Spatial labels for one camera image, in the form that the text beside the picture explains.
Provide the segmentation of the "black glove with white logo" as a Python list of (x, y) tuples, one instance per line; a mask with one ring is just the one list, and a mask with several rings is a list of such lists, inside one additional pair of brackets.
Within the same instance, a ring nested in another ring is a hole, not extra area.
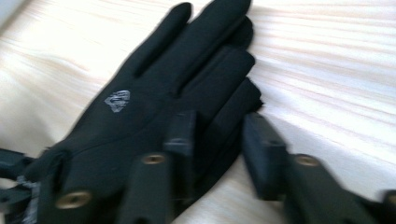
[(80, 116), (24, 173), (35, 183), (26, 224), (113, 224), (135, 156), (161, 147), (178, 112), (204, 128), (247, 84), (251, 0), (173, 7)]

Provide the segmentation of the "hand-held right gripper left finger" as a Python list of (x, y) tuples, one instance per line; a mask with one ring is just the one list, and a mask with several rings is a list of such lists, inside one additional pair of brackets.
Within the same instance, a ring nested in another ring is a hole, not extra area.
[(193, 198), (196, 116), (193, 110), (175, 114), (163, 142), (164, 151), (172, 158), (174, 198), (181, 204)]

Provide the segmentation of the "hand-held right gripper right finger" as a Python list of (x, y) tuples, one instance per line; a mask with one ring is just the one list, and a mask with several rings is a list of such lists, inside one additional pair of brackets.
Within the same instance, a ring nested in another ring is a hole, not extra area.
[(279, 201), (285, 192), (283, 176), (287, 166), (287, 144), (275, 127), (258, 113), (245, 116), (242, 150), (257, 196)]

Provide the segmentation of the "black glove with glossy grips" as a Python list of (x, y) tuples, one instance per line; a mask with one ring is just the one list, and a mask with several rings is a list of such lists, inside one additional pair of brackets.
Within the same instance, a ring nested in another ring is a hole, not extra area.
[(181, 48), (172, 93), (181, 109), (197, 112), (191, 197), (176, 203), (179, 216), (203, 197), (240, 152), (243, 117), (262, 106), (261, 93), (247, 78), (255, 63), (248, 53), (252, 21), (198, 19), (177, 41)]

